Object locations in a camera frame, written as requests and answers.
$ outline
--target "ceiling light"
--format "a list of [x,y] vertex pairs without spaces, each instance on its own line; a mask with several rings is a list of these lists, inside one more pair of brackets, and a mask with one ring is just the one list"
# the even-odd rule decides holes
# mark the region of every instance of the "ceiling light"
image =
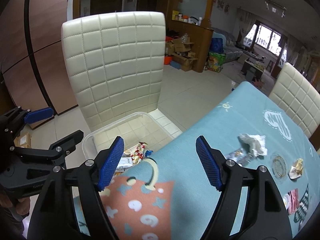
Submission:
[[271,10],[272,12],[276,13],[277,15],[280,15],[281,17],[285,16],[285,11],[287,8],[273,2],[270,0],[264,0],[267,6],[268,10]]

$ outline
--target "blue bag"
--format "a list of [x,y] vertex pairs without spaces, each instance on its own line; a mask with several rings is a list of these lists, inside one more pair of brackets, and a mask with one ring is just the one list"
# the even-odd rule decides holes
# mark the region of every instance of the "blue bag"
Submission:
[[223,53],[223,41],[222,38],[212,38],[210,44],[210,51],[218,54]]

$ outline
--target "human hand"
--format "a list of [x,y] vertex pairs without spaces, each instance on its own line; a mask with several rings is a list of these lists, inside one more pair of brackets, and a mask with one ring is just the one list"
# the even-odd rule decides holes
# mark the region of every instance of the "human hand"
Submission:
[[[20,198],[18,201],[19,202],[15,206],[17,213],[22,216],[28,214],[30,210],[30,197]],[[4,208],[12,207],[9,197],[4,192],[0,193],[0,206]]]

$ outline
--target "blue gripper pad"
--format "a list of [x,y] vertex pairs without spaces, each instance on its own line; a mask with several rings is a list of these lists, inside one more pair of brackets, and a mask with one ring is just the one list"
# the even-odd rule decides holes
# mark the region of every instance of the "blue gripper pad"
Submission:
[[43,108],[40,110],[27,113],[27,115],[24,118],[24,122],[28,124],[32,124],[35,122],[42,121],[44,119],[48,119],[52,116],[53,116],[53,109],[51,107],[47,107],[47,108]]
[[196,151],[210,184],[216,187],[218,191],[221,191],[223,183],[221,181],[220,169],[212,157],[210,149],[206,147],[200,137],[196,140]]
[[117,141],[113,142],[111,145],[111,148],[109,148],[110,153],[100,169],[100,178],[97,184],[99,191],[104,190],[104,188],[110,184],[113,174],[115,173],[120,158],[124,152],[123,139],[118,136],[116,140]]

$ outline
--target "sofa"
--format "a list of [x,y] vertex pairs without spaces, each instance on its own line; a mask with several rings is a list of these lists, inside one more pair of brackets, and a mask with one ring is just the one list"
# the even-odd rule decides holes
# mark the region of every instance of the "sofa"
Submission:
[[234,38],[234,36],[224,30],[220,30],[217,28],[213,28],[213,29],[214,29],[214,32],[212,37],[222,38],[223,53],[226,54],[225,63],[238,59],[242,55],[243,51],[235,47],[236,39]]

